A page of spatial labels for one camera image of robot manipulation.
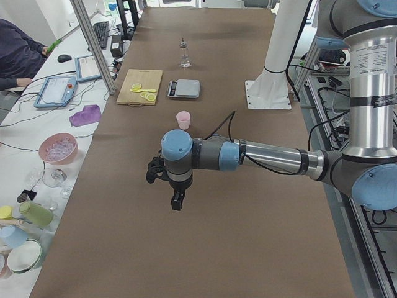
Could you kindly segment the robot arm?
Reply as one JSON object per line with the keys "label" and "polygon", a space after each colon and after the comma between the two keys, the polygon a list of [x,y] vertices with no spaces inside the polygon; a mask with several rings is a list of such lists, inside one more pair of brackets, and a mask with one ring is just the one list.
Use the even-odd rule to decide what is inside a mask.
{"label": "robot arm", "polygon": [[160,170],[174,189],[174,210],[182,209],[194,169],[234,171],[247,162],[277,174],[309,176],[369,209],[396,207],[396,2],[321,1],[317,39],[320,45],[342,40],[350,48],[348,146],[309,151],[169,131],[161,140]]}

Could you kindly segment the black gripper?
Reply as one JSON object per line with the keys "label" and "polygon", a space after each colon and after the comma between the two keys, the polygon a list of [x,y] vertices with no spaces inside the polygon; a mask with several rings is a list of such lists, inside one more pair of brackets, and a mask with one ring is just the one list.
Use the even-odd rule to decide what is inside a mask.
{"label": "black gripper", "polygon": [[181,211],[183,206],[183,197],[185,196],[185,190],[192,185],[193,174],[192,170],[188,170],[182,174],[175,174],[167,171],[169,177],[169,184],[174,190],[174,195],[171,199],[172,210]]}

